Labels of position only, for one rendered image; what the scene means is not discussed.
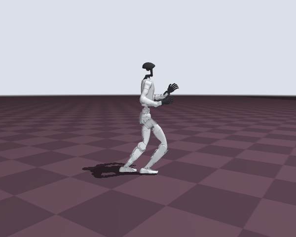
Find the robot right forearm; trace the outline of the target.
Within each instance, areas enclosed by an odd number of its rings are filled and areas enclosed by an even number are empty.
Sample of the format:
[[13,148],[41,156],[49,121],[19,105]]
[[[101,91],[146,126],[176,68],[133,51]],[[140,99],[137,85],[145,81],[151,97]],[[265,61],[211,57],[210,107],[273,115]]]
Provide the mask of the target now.
[[143,97],[143,98],[142,98],[142,101],[143,101],[144,103],[146,103],[147,106],[154,106],[154,107],[157,107],[157,106],[162,105],[162,102],[161,102],[161,101],[159,101],[159,102],[157,102],[157,101],[152,101],[152,100],[150,100],[150,99],[148,99],[148,98],[146,98],[146,97]]

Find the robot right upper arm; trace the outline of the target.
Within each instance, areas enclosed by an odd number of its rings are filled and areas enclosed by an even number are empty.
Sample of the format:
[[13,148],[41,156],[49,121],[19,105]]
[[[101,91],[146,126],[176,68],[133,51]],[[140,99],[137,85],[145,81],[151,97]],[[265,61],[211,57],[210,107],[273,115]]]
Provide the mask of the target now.
[[144,102],[142,101],[142,98],[143,97],[146,97],[146,95],[148,94],[149,92],[149,89],[151,88],[151,85],[152,85],[152,82],[149,81],[149,80],[146,80],[144,82],[144,87],[143,87],[143,90],[142,90],[142,93],[141,93],[141,96],[140,96],[140,103],[141,104],[144,104]]

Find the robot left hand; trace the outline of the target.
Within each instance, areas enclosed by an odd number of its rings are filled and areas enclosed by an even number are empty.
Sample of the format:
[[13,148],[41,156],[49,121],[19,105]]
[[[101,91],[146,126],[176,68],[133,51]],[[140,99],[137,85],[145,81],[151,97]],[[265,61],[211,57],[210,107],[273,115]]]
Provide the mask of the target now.
[[168,86],[168,89],[167,89],[167,91],[164,92],[164,94],[166,94],[166,93],[170,94],[171,92],[173,92],[174,90],[176,90],[178,88],[177,84],[175,84],[175,83],[172,84],[171,86],[170,85]]

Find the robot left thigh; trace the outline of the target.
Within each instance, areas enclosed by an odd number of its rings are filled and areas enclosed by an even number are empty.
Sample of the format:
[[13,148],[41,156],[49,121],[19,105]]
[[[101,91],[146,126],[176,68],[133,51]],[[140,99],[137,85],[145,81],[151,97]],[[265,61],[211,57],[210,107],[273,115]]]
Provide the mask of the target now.
[[[142,124],[141,122],[140,122],[140,117],[139,117],[139,123],[140,124]],[[142,126],[142,131],[141,131],[141,133],[142,133],[142,139],[143,139],[143,141],[142,142],[139,142],[138,144],[137,144],[137,148],[139,149],[139,150],[144,150],[145,148],[146,148],[146,146],[147,146],[147,144],[148,144],[148,141],[149,141],[149,137],[150,137],[150,129],[147,129],[146,127],[145,127],[145,125],[143,125]]]

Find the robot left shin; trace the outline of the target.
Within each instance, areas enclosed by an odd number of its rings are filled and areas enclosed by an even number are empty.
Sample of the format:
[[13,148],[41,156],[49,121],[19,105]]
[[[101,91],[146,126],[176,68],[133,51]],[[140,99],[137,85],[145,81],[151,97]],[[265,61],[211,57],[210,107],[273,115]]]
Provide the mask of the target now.
[[128,168],[135,160],[137,160],[139,158],[139,156],[146,150],[146,148],[141,151],[137,148],[133,150],[133,152],[130,154],[130,158],[128,159],[128,161],[125,163],[124,168]]

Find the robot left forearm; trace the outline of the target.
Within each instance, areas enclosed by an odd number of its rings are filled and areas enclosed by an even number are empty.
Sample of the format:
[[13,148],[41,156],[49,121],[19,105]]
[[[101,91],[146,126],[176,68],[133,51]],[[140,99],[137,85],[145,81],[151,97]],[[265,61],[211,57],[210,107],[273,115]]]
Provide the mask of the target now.
[[168,95],[168,93],[166,93],[164,95],[163,94],[159,94],[159,95],[154,94],[156,100],[164,99],[167,95]]

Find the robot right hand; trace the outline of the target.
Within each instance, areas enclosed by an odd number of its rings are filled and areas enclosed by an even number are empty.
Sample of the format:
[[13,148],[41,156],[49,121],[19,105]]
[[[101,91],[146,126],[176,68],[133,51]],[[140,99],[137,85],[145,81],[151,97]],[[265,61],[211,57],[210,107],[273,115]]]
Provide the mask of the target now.
[[163,104],[172,104],[172,103],[174,103],[174,102],[172,102],[172,101],[174,101],[173,98],[171,98],[173,96],[170,96],[170,97],[168,97],[168,96],[169,96],[169,94],[163,100],[161,99],[161,100],[158,100],[157,102],[161,101],[162,105]]

